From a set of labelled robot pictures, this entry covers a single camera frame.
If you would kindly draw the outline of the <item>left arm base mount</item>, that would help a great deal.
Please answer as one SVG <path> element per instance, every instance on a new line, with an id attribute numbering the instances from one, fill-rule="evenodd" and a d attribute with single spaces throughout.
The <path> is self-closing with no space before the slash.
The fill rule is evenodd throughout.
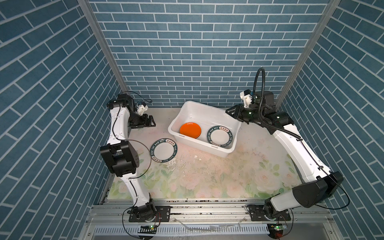
<path id="1" fill-rule="evenodd" d="M 170 220 L 170 206 L 140 206 L 134 207 L 130 213 L 129 223 L 157 222 L 167 223 Z"/>

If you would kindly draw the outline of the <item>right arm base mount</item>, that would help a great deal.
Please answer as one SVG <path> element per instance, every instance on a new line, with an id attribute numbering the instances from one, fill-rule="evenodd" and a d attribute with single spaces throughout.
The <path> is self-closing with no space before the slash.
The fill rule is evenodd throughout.
<path id="1" fill-rule="evenodd" d="M 272 209 L 270 206 L 262 206 L 262 205 L 247 205 L 246 211 L 250 215 L 252 222 L 260 222 L 260 221 L 290 221 L 291 215 L 288 210 L 277 212 Z"/>

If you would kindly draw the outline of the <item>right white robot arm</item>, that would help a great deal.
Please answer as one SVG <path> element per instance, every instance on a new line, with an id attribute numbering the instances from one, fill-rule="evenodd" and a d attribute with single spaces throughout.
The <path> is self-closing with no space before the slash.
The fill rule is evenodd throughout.
<path id="1" fill-rule="evenodd" d="M 266 128 L 279 141 L 291 157 L 301 178 L 301 185 L 265 200 L 264 214 L 275 219 L 288 209 L 310 208 L 331 197 L 344 180 L 340 172 L 332 171 L 301 137 L 294 121 L 285 112 L 265 114 L 264 108 L 252 104 L 248 108 L 239 104 L 226 110 L 232 118 L 247 124 Z"/>

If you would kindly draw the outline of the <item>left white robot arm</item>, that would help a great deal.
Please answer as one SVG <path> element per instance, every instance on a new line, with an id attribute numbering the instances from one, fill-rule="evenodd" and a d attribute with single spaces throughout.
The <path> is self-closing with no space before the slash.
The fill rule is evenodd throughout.
<path id="1" fill-rule="evenodd" d="M 140 159 L 129 140 L 130 129 L 155 127 L 153 116 L 145 113 L 148 106 L 143 102 L 137 105 L 134 99 L 126 94 L 119 94 L 116 99 L 107 103 L 111 115 L 111 131 L 107 144 L 100 147 L 100 153 L 109 171 L 119 177 L 128 188 L 134 206 L 130 214 L 137 219 L 148 221 L 155 217 L 157 211 L 154 201 L 142 184 L 137 169 Z"/>

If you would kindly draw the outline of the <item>green rimmed white plate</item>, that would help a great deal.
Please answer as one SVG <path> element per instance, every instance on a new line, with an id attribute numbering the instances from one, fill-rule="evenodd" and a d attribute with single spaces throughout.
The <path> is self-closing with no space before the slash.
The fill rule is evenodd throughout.
<path id="1" fill-rule="evenodd" d="M 207 141 L 212 145 L 224 148 L 232 143 L 233 134 L 224 126 L 214 126 L 207 132 Z"/>
<path id="2" fill-rule="evenodd" d="M 175 158 L 178 146 L 175 141 L 164 138 L 157 140 L 150 148 L 151 159 L 157 163 L 166 163 Z"/>

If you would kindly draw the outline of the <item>orange plate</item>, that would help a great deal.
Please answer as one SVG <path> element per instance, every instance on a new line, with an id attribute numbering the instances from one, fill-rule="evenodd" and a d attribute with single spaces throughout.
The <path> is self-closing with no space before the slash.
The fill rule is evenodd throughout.
<path id="1" fill-rule="evenodd" d="M 197 139 L 202 133 L 201 127 L 197 123 L 189 122 L 180 127 L 180 134 Z"/>

